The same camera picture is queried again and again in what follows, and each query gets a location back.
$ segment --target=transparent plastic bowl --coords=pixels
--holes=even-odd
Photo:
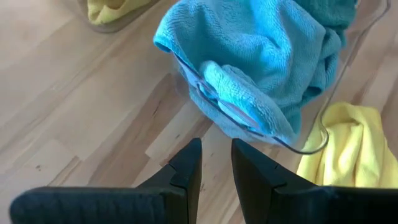
[[[276,142],[287,149],[290,149],[293,152],[298,154],[313,154],[318,151],[321,151],[328,143],[328,132],[326,128],[322,124],[322,116],[325,112],[325,109],[330,104],[331,99],[333,98],[333,94],[335,90],[345,74],[345,70],[347,64],[351,61],[351,56],[354,51],[357,50],[357,46],[360,43],[361,39],[365,35],[365,33],[371,28],[373,24],[375,24],[388,10],[389,10],[390,0],[382,0],[382,1],[358,1],[357,4],[357,16],[354,20],[351,27],[346,31],[346,46],[340,53],[339,58],[339,67],[336,73],[335,83],[325,91],[322,95],[320,95],[316,100],[313,100],[309,104],[305,105],[302,109],[302,130],[299,140],[293,145],[290,146],[280,139],[277,139],[272,136],[262,136],[261,133],[253,133],[247,126],[242,125],[241,123],[233,120],[228,114],[223,112],[218,105],[215,105],[211,101],[208,101],[211,105],[213,105],[221,114],[224,114],[231,122],[233,122],[236,126],[241,128],[245,133],[257,139],[258,142]],[[176,57],[176,65],[177,69],[180,71],[175,76],[175,83],[177,91],[180,94],[188,95],[188,89],[198,90],[199,85],[203,88],[204,81],[196,74],[192,75],[188,73],[193,72],[188,66],[186,66],[181,60]],[[212,92],[211,87],[207,88],[206,91]],[[250,126],[255,126],[255,123],[251,122],[251,118],[242,113],[239,108],[236,108],[233,105],[229,105],[228,103],[222,103],[224,107],[227,107],[234,114],[238,114],[241,120],[245,121],[247,124],[252,124]],[[314,148],[304,148],[304,144],[308,139],[308,136],[313,128],[318,128],[318,139],[316,142],[319,142],[319,145]]]
[[[151,8],[154,4],[156,4],[159,0],[151,0],[145,6],[133,10],[128,14],[126,14],[125,16],[116,19],[115,21],[100,25],[94,25],[89,22],[88,13],[87,13],[87,0],[61,0],[61,1],[64,3],[64,5],[67,8],[69,8],[79,18],[81,18],[85,23],[87,23],[88,27],[90,27],[91,29],[97,32],[112,33],[112,32],[117,32],[126,27],[134,19],[139,17],[142,13],[146,12],[149,8]]]

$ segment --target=black plastic part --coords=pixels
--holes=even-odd
[[[232,163],[247,224],[374,223],[396,218],[397,189],[320,187],[239,139],[232,142]]]
[[[195,224],[201,183],[201,141],[193,139],[135,189],[41,187],[10,206],[13,224]]]

